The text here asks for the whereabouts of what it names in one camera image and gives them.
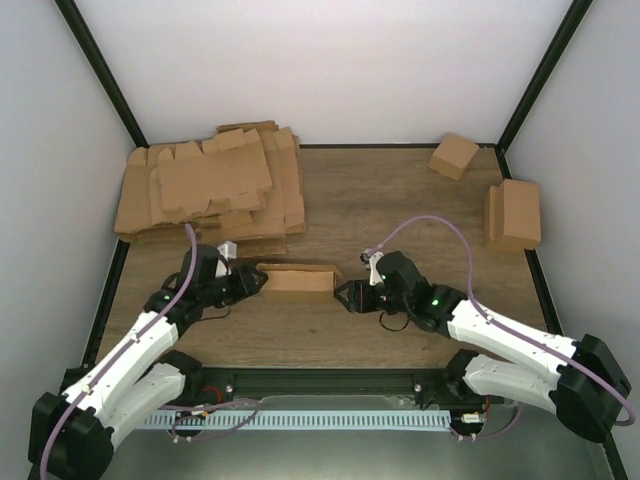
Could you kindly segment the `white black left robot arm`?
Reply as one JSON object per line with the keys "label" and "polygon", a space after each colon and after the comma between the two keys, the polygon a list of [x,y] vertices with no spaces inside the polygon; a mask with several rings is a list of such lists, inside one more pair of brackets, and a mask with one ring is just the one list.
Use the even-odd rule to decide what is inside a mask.
{"label": "white black left robot arm", "polygon": [[112,350],[59,394],[32,409],[29,461],[41,477],[98,479],[124,439],[155,411],[204,392],[202,364],[174,344],[208,308],[231,307],[260,292],[268,276],[252,264],[232,265],[237,247],[196,245],[179,271],[144,304]]}

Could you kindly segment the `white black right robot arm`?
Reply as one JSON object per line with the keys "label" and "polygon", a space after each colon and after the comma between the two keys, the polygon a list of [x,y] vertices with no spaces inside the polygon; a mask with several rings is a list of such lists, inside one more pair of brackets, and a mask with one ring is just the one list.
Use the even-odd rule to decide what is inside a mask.
{"label": "white black right robot arm", "polygon": [[601,339],[575,340],[519,323],[460,290],[430,283],[399,251],[361,259],[368,278],[334,291],[347,311],[403,314],[425,332],[473,345],[448,366],[444,389],[451,400],[497,396],[536,406],[594,443],[605,442],[618,425],[631,385]]}

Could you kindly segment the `brown cardboard box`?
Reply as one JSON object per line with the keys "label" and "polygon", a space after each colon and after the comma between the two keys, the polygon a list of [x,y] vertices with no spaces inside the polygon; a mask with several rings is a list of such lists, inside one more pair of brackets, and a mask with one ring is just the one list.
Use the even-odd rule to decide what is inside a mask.
{"label": "brown cardboard box", "polygon": [[331,303],[343,279],[340,270],[329,264],[260,263],[257,267],[268,276],[260,295],[271,303]]}

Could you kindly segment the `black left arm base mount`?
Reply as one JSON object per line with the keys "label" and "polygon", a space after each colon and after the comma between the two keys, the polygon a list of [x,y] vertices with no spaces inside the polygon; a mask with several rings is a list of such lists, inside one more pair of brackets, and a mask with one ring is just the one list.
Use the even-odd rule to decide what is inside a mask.
{"label": "black left arm base mount", "polygon": [[170,350],[159,358],[159,362],[176,367],[184,376],[184,385],[179,395],[170,400],[169,405],[218,405],[227,399],[226,393],[210,382],[203,364],[196,358],[177,350]]}

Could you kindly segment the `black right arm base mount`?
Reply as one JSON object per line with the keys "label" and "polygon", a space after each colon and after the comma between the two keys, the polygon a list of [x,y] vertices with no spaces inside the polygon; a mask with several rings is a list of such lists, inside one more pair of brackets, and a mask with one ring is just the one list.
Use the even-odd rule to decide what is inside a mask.
{"label": "black right arm base mount", "polygon": [[441,409],[480,407],[485,395],[471,390],[463,381],[469,363],[479,353],[459,350],[444,368],[419,370],[411,375],[414,401],[422,409],[437,405]]}

